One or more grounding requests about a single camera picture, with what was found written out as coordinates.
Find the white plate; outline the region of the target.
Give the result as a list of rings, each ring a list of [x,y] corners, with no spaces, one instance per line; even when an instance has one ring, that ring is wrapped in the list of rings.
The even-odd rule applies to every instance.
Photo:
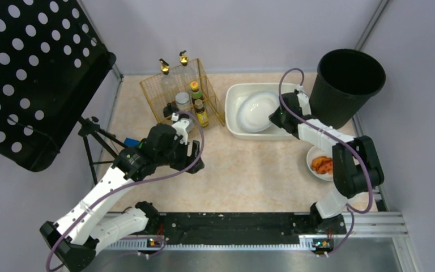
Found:
[[[238,126],[248,133],[268,129],[272,122],[269,115],[279,106],[278,95],[272,91],[261,91],[250,95],[237,111]]]

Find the small yellow spice jar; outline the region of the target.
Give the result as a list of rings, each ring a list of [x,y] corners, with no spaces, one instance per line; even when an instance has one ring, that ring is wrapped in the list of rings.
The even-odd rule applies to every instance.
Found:
[[[208,119],[206,108],[201,99],[196,99],[194,103],[194,109],[197,115],[198,122],[201,125],[201,127],[203,128],[207,127],[209,124],[209,119]]]

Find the black lid glass jar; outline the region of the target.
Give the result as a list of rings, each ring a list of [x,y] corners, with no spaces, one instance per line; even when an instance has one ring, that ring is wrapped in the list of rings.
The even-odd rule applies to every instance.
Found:
[[[172,118],[173,114],[178,112],[179,108],[176,106],[175,103],[167,103],[166,106],[163,108],[163,116],[165,119]]]

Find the sauce bottle yellow cap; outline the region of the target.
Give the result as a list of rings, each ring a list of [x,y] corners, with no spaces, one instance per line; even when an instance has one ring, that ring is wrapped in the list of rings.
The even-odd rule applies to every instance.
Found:
[[[190,83],[190,89],[191,89],[191,102],[192,104],[195,104],[197,100],[203,100],[203,92],[201,90],[201,87],[199,85],[199,82],[197,80],[192,81]]]

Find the white bowl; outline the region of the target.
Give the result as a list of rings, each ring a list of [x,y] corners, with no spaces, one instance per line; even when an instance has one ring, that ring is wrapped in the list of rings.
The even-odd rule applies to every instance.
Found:
[[[313,175],[324,181],[333,181],[333,160],[332,157],[320,150],[312,147],[306,155],[306,163]]]

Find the oil bottle with dark liquid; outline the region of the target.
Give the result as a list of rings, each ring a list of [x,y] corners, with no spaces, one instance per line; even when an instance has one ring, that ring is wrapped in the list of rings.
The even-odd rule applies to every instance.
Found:
[[[163,89],[167,103],[176,103],[175,96],[179,92],[178,85],[174,75],[171,73],[169,63],[162,58],[159,59],[161,66],[160,71],[163,74],[160,79],[161,87]]]

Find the clear oil bottle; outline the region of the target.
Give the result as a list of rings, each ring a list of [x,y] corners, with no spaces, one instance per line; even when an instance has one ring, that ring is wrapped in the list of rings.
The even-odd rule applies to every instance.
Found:
[[[184,84],[185,90],[191,93],[191,83],[198,80],[196,71],[189,65],[189,58],[186,51],[183,50],[179,53],[181,64],[181,79]]]

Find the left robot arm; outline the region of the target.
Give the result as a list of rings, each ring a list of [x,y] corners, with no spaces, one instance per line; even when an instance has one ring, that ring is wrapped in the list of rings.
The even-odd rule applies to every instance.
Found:
[[[111,207],[132,187],[154,182],[150,176],[156,168],[166,166],[176,170],[169,178],[185,172],[197,173],[204,168],[201,156],[204,141],[189,141],[189,120],[173,125],[158,124],[148,136],[133,147],[125,147],[97,185],[56,222],[45,222],[40,233],[51,252],[68,271],[82,271],[108,245],[134,232],[145,230],[154,220],[155,212],[144,202],[118,217],[101,222]]]

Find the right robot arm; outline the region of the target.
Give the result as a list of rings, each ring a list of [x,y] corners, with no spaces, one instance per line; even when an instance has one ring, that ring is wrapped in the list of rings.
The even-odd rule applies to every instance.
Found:
[[[279,95],[280,105],[269,116],[270,121],[295,138],[311,143],[332,159],[334,186],[311,205],[312,228],[323,233],[338,226],[342,211],[360,193],[371,193],[384,182],[381,163],[373,140],[368,136],[353,137],[323,124],[312,115],[303,114],[305,104],[297,92]]]

